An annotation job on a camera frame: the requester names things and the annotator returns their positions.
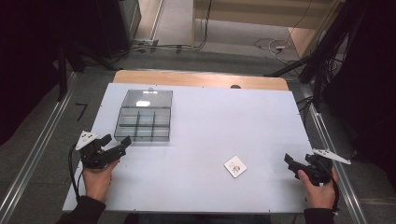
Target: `black stand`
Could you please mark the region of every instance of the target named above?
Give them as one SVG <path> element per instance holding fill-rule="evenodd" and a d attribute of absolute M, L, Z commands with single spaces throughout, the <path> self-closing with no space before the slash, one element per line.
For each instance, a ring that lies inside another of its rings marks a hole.
<path fill-rule="evenodd" d="M 69 61 L 73 71 L 83 73 L 85 70 L 85 63 L 82 61 L 80 54 L 84 54 L 101 64 L 105 68 L 118 71 L 120 68 L 114 67 L 112 64 L 106 62 L 101 57 L 97 56 L 91 50 L 85 48 L 77 42 L 63 41 L 58 48 L 58 69 L 59 69 L 59 96 L 58 102 L 62 101 L 67 93 L 67 73 L 66 73 L 66 59 Z"/>
<path fill-rule="evenodd" d="M 327 34 L 318 44 L 318 47 L 308 56 L 300 61 L 292 63 L 285 68 L 278 70 L 266 77 L 280 77 L 289 71 L 305 64 L 303 72 L 299 79 L 302 83 L 308 83 L 312 77 L 315 77 L 315 88 L 313 95 L 313 104 L 319 112 L 319 100 L 321 95 L 322 79 L 325 75 L 327 60 L 333 58 L 339 48 L 341 40 L 348 35 L 348 41 L 352 41 L 356 34 L 367 5 L 367 0 L 348 0 L 337 18 L 332 23 Z"/>

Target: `metal frame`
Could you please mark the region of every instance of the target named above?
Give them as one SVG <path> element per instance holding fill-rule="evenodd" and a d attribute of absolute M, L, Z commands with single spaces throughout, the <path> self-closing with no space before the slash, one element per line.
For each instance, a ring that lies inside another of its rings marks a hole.
<path fill-rule="evenodd" d="M 312 91 L 309 88 L 308 84 L 302 84 L 302 91 L 304 97 L 312 96 Z M 313 105 L 309 106 L 309 111 L 313 121 L 318 130 L 318 134 L 323 143 L 323 146 L 329 149 L 331 152 L 337 154 L 336 148 L 332 143 L 332 139 L 326 129 L 325 123 L 320 113 L 315 109 Z M 349 178 L 347 176 L 347 172 L 344 168 L 344 165 L 335 161 L 333 163 L 335 170 L 340 178 L 339 187 L 343 193 L 344 200 L 346 202 L 346 206 L 349 210 L 349 214 L 352 217 L 353 223 L 356 224 L 365 224 L 368 223 L 363 210 L 361 209 L 361 204 L 359 202 L 358 197 L 355 194 L 355 190 L 352 187 L 352 183 L 350 183 Z"/>
<path fill-rule="evenodd" d="M 46 125 L 41 131 L 41 134 L 38 136 L 37 141 L 35 142 L 35 145 L 33 146 L 20 172 L 10 185 L 11 187 L 9 187 L 6 197 L 2 201 L 0 207 L 0 223 L 8 223 L 9 219 L 11 218 L 18 201 L 26 189 L 32 174 L 35 171 L 35 168 L 37 167 L 38 162 L 40 161 L 41 156 L 43 155 L 56 126 L 58 125 L 59 119 L 68 105 L 68 102 L 76 87 L 78 78 L 79 75 L 77 73 L 74 72 L 71 74 L 68 80 L 70 91 L 68 91 L 62 101 L 58 102 L 54 107 Z"/>

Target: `black sleeve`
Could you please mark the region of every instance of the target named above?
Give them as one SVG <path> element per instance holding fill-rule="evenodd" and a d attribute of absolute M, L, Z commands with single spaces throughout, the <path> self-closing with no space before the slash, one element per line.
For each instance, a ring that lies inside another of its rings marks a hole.
<path fill-rule="evenodd" d="M 95 224 L 106 205 L 87 196 L 81 196 L 70 214 L 63 214 L 56 224 Z"/>
<path fill-rule="evenodd" d="M 306 224 L 334 224 L 332 209 L 308 208 L 304 210 Z"/>

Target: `gray carpet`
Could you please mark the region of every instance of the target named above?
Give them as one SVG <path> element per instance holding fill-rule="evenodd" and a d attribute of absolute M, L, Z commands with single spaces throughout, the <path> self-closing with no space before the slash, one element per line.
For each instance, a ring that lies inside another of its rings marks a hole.
<path fill-rule="evenodd" d="M 129 53 L 116 63 L 116 66 L 124 69 L 205 71 L 261 76 L 274 72 L 284 64 L 275 59 L 262 57 L 194 51 L 183 51 L 176 54 L 174 51 L 157 49 L 154 53 Z M 75 92 L 9 223 L 53 223 L 59 218 L 70 187 L 67 170 L 68 149 L 77 141 L 82 130 L 91 129 L 106 85 L 112 81 L 114 75 L 114 71 L 108 71 L 101 65 L 89 66 L 84 74 L 79 75 Z M 295 77 L 289 75 L 284 77 L 290 80 L 289 88 L 296 101 L 304 98 L 301 85 L 295 81 Z M 9 184 L 21 169 L 21 165 L 50 116 L 56 103 L 57 94 L 58 90 L 55 88 L 26 118 L 12 139 L 0 146 L 2 168 L 0 169 L 2 176 L 0 196 L 2 198 L 5 196 Z M 88 105 L 80 121 L 77 119 L 82 108 L 76 103 Z M 322 105 L 322 108 L 323 117 L 334 144 L 342 156 L 350 158 L 354 149 L 348 142 L 347 132 L 342 121 L 332 114 L 326 105 Z M 312 146 L 320 147 L 321 141 L 309 116 L 306 119 L 306 130 Z M 346 169 L 358 197 L 363 199 L 361 204 L 369 223 L 394 223 L 396 204 L 392 201 L 389 202 L 389 199 L 396 198 L 396 193 L 385 174 L 371 163 L 359 161 L 346 166 Z M 335 222 L 352 223 L 345 203 L 342 201 L 341 199 L 340 216 L 335 218 Z M 105 212 L 100 223 L 122 223 L 125 216 L 126 214 Z M 294 215 L 272 215 L 273 223 L 291 223 L 293 218 Z M 304 223 L 304 218 L 301 215 L 297 216 L 295 223 Z"/>

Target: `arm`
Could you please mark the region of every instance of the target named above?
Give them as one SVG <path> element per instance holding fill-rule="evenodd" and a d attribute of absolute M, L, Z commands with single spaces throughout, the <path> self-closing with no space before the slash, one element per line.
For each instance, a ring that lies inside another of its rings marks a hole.
<path fill-rule="evenodd" d="M 309 207 L 304 210 L 306 224 L 333 224 L 332 206 L 335 200 L 335 191 L 332 181 L 322 187 L 317 187 L 311 184 L 304 171 L 299 170 L 298 175 L 305 186 Z M 334 168 L 332 168 L 332 177 L 338 183 L 338 175 Z"/>
<path fill-rule="evenodd" d="M 105 201 L 111 182 L 111 172 L 119 161 L 113 161 L 103 170 L 84 169 L 82 177 L 86 196 L 82 196 L 70 214 L 63 214 L 57 224 L 97 223 L 106 208 Z"/>

